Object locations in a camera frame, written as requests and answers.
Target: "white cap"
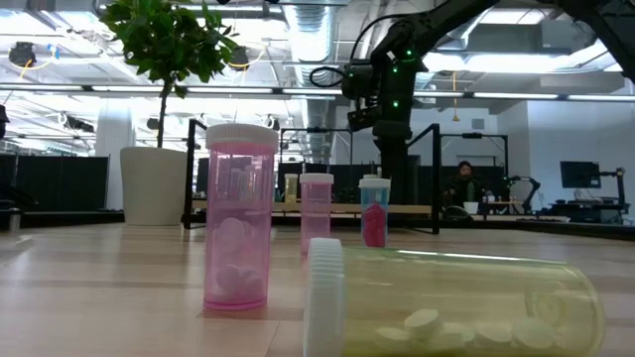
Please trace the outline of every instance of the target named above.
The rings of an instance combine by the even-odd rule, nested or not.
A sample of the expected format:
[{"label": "white cap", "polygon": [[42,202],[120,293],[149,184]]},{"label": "white cap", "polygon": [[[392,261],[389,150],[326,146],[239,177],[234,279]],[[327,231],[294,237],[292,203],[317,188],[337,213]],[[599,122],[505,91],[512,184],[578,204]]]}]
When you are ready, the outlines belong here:
[{"label": "white cap", "polygon": [[251,124],[220,124],[207,129],[207,147],[216,143],[251,143],[271,147],[278,153],[278,133]]},{"label": "white cap", "polygon": [[341,243],[330,238],[312,239],[305,303],[304,357],[341,356],[344,293]]},{"label": "white cap", "polygon": [[333,184],[333,175],[331,175],[331,174],[302,174],[302,175],[300,175],[300,183],[330,183],[330,184]]},{"label": "white cap", "polygon": [[390,188],[387,178],[363,178],[359,181],[359,188]]}]

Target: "table surface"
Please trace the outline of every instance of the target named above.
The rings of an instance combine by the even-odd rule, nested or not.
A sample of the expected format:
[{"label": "table surface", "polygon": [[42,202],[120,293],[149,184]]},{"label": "table surface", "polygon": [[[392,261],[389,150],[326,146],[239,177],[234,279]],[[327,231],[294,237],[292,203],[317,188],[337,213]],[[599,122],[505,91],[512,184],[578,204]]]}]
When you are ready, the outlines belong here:
[{"label": "table surface", "polygon": [[[205,209],[207,201],[203,199],[194,200],[191,203],[192,208]],[[302,204],[299,202],[274,202],[274,212],[300,212]],[[357,203],[332,203],[330,205],[331,212],[345,213],[361,213],[361,204]],[[390,213],[407,213],[407,214],[430,214],[433,208],[429,205],[412,205],[412,204],[389,204],[388,211]]]},{"label": "table surface", "polygon": [[[94,225],[0,236],[3,357],[301,357],[306,263],[299,230],[281,227],[266,308],[202,311],[203,236],[197,229]],[[358,245],[356,230],[334,231]],[[391,230],[396,247],[570,261],[600,291],[601,357],[635,354],[635,244],[550,234]]]}]

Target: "potted plant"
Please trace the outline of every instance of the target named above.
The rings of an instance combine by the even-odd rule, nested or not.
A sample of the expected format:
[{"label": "potted plant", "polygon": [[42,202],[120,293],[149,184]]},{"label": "potted plant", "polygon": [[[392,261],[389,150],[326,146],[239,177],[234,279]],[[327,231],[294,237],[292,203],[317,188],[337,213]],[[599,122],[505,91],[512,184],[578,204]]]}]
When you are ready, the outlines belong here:
[{"label": "potted plant", "polygon": [[190,1],[116,0],[100,21],[123,43],[126,63],[161,81],[158,148],[125,148],[121,173],[126,222],[135,225],[174,225],[181,221],[186,184],[186,153],[161,149],[168,96],[185,98],[179,85],[190,74],[209,82],[230,62],[236,44],[231,27],[202,3],[204,25],[180,3]]}]

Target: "black robotic arm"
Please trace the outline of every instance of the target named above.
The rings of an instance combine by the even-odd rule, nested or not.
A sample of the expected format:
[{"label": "black robotic arm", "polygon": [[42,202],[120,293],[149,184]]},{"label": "black robotic arm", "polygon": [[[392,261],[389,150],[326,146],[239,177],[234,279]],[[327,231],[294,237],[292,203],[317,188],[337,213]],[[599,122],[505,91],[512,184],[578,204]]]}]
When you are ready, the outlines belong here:
[{"label": "black robotic arm", "polygon": [[540,189],[540,183],[533,178],[512,176],[510,178],[505,178],[505,182],[507,183],[507,189],[510,189],[516,182],[518,181],[526,181],[532,185],[532,190],[529,192],[525,200],[523,200],[523,211],[524,214],[531,214],[532,212],[532,199],[536,192]]},{"label": "black robotic arm", "polygon": [[[624,75],[635,81],[634,0],[537,1],[557,5],[574,19],[586,22],[621,65]],[[400,20],[390,28],[370,60],[354,59],[346,66],[342,94],[355,102],[355,110],[348,114],[349,126],[353,131],[373,128],[385,178],[403,182],[399,176],[405,170],[406,141],[412,138],[410,115],[415,79],[417,72],[428,71],[421,57],[445,34],[498,2],[447,0],[431,11],[391,16]]]}]

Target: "computer screen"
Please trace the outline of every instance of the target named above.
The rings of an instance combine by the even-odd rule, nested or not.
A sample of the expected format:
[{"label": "computer screen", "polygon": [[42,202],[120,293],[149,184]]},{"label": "computer screen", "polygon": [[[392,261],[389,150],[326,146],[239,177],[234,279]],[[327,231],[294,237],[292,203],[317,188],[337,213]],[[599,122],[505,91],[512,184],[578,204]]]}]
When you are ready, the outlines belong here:
[{"label": "computer screen", "polygon": [[601,188],[599,164],[560,162],[563,188]]}]

